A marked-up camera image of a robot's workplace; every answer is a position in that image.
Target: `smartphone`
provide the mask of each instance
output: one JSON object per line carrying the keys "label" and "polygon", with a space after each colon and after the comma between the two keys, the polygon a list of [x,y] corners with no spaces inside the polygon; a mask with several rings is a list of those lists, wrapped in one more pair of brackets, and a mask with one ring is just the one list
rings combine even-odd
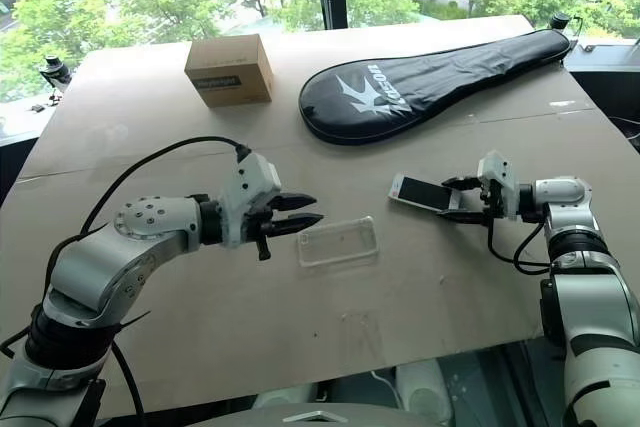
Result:
{"label": "smartphone", "polygon": [[396,174],[391,184],[391,190],[389,190],[389,198],[440,212],[447,209],[459,209],[461,194],[459,190],[429,184],[403,174]]}

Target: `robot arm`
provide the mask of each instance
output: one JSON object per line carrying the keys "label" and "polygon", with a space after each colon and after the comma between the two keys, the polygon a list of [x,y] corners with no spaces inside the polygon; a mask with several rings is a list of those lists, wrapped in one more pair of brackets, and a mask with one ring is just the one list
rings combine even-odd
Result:
{"label": "robot arm", "polygon": [[0,426],[90,425],[104,390],[97,376],[120,322],[160,265],[201,244],[256,242],[260,260],[268,259],[267,237],[298,232],[322,218],[272,220],[274,210],[315,202],[280,188],[274,166],[251,153],[217,200],[140,197],[113,222],[65,248],[28,338],[0,384]]}
{"label": "robot arm", "polygon": [[591,187],[576,177],[518,184],[497,152],[481,162],[476,178],[456,178],[453,188],[482,189],[482,213],[443,216],[485,223],[520,215],[544,222],[549,278],[540,283],[545,337],[566,350],[564,426],[628,427],[638,424],[640,309],[591,212]]}

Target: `phone screen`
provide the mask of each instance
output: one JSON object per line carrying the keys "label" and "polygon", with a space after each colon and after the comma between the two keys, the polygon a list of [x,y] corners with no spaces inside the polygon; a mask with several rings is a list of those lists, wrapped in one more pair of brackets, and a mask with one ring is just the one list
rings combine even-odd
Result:
{"label": "phone screen", "polygon": [[449,208],[451,191],[440,185],[427,184],[419,180],[405,177],[398,193],[398,198],[427,205],[438,210]]}

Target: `clear phone case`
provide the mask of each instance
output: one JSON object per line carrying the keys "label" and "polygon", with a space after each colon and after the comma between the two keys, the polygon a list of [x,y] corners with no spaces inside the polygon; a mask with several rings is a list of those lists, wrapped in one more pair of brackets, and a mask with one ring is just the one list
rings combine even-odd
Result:
{"label": "clear phone case", "polygon": [[321,225],[298,233],[298,258],[302,267],[364,259],[377,253],[371,217]]}

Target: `cardboard box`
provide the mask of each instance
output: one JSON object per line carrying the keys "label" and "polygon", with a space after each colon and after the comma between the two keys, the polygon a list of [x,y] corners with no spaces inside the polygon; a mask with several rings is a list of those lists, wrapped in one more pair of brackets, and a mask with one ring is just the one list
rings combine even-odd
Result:
{"label": "cardboard box", "polygon": [[273,74],[257,34],[194,40],[184,72],[209,107],[271,100]]}

